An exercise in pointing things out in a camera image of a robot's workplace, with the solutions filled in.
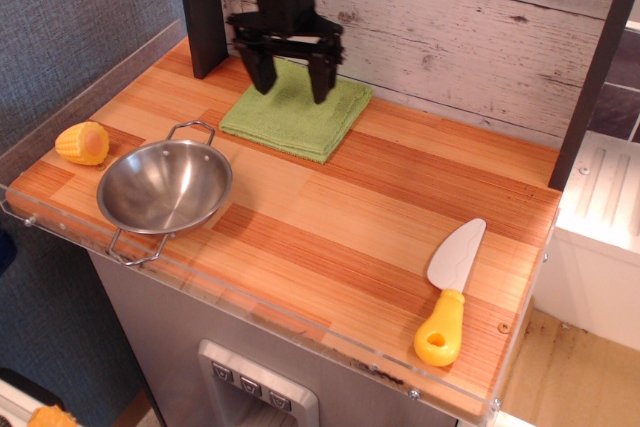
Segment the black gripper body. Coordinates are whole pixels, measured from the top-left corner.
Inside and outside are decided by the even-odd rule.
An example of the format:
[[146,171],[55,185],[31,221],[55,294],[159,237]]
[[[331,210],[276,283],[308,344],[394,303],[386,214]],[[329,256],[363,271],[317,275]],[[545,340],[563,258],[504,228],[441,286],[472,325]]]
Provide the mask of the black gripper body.
[[273,56],[342,63],[343,28],[319,15],[315,0],[256,1],[255,11],[228,18],[235,47],[243,57],[256,64]]

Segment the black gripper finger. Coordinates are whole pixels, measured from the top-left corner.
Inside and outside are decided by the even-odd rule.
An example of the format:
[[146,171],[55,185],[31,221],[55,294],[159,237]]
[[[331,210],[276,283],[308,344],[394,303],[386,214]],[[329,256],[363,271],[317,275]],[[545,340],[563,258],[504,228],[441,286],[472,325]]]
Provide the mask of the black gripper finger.
[[329,92],[335,87],[339,52],[312,53],[308,59],[308,71],[311,80],[313,99],[316,104],[323,103]]
[[273,55],[262,46],[244,41],[236,41],[235,46],[254,87],[259,93],[267,94],[277,78]]

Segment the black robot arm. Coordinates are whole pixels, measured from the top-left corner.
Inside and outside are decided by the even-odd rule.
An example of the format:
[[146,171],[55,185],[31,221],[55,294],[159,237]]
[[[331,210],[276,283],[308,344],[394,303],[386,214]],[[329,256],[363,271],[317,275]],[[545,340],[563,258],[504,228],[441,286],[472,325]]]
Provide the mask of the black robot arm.
[[254,12],[232,14],[234,46],[262,94],[274,86],[276,56],[307,62],[314,102],[324,102],[342,63],[343,28],[315,10],[315,0],[256,0]]

